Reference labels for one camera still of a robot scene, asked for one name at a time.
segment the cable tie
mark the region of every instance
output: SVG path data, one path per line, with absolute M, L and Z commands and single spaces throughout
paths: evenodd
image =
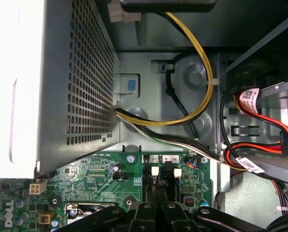
M 164 64 L 162 65 L 162 70 L 167 71 L 167 70 L 174 70 L 175 69 L 175 64 Z
M 213 86 L 217 86 L 219 85 L 219 79 L 218 78 L 213 78 L 212 80 L 207 82 L 208 85 L 213 85 Z
M 283 193 L 288 192 L 288 187 L 285 187 L 282 191 L 283 191 Z
M 288 211 L 288 207 L 283 207 L 283 206 L 277 206 L 277 211 Z

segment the perforated metal panel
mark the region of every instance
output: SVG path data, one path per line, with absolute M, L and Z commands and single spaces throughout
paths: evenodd
M 72 2 L 69 59 L 65 142 L 105 142 L 112 137 L 114 55 L 87 0 Z

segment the cable clip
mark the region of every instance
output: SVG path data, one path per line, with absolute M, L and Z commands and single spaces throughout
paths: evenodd
M 288 207 L 277 206 L 277 211 L 288 211 Z
M 219 85 L 219 79 L 218 78 L 213 78 L 212 80 L 207 82 L 208 85 L 213 85 L 213 86 L 217 86 Z

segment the capacitor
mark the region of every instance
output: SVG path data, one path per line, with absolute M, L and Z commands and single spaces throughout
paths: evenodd
M 1 185 L 1 186 L 0 186 L 0 192 L 7 191 L 7 190 L 9 190 L 10 188 L 11 188 L 11 184 L 10 184 L 10 183 Z
M 27 205 L 28 203 L 29 203 L 29 198 L 28 197 L 24 197 L 24 198 L 22 198 L 20 200 L 17 200 L 15 202 L 15 206 L 20 209 L 23 206 Z
M 26 222 L 29 218 L 29 215 L 26 213 L 21 214 L 19 217 L 15 219 L 15 225 L 21 226 L 24 222 Z
M 56 216 L 55 219 L 51 221 L 51 226 L 52 227 L 57 227 L 57 225 L 62 221 L 61 216 Z
M 114 166 L 113 166 L 113 171 L 114 172 L 117 172 L 119 171 L 121 168 L 121 164 L 120 163 L 115 163 Z
M 199 207 L 203 207 L 203 206 L 208 206 L 208 203 L 207 203 L 206 200 L 200 199 L 200 200 L 197 202 L 197 205 L 198 205 Z
M 51 232 L 54 232 L 54 231 L 56 231 L 57 229 L 60 229 L 62 227 L 62 225 L 61 224 L 58 224 L 55 228 L 52 228 L 51 229 Z

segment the sticker with barcode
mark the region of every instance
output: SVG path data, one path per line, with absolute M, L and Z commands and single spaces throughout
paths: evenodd
M 245 90 L 240 95 L 241 104 L 244 104 L 249 110 L 255 112 L 256 114 L 258 113 L 256 106 L 258 94 L 259 94 L 259 88 L 251 88 Z
M 236 158 L 236 161 L 240 163 L 247 171 L 254 172 L 254 173 L 263 173 L 264 170 L 258 166 L 256 166 L 252 161 L 245 158 Z

